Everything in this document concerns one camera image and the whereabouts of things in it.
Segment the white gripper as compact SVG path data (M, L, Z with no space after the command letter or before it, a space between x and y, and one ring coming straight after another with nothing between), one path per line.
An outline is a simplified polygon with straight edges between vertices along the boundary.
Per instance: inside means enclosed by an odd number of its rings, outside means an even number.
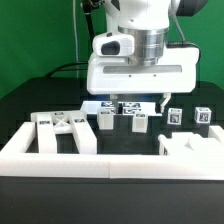
M155 65L131 65L126 57L99 57L89 60L87 90L93 94L112 94L118 107L117 94L164 93L160 112L171 99L170 93L191 92L196 84L197 48L169 48Z

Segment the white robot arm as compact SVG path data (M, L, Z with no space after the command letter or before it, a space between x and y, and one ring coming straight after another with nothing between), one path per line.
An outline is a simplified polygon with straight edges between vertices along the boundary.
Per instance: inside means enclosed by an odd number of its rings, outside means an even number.
M208 0L104 0L107 31L93 39L87 90L115 101L124 94L161 94L162 113L173 93L195 88L197 45L167 40L169 21L193 16Z

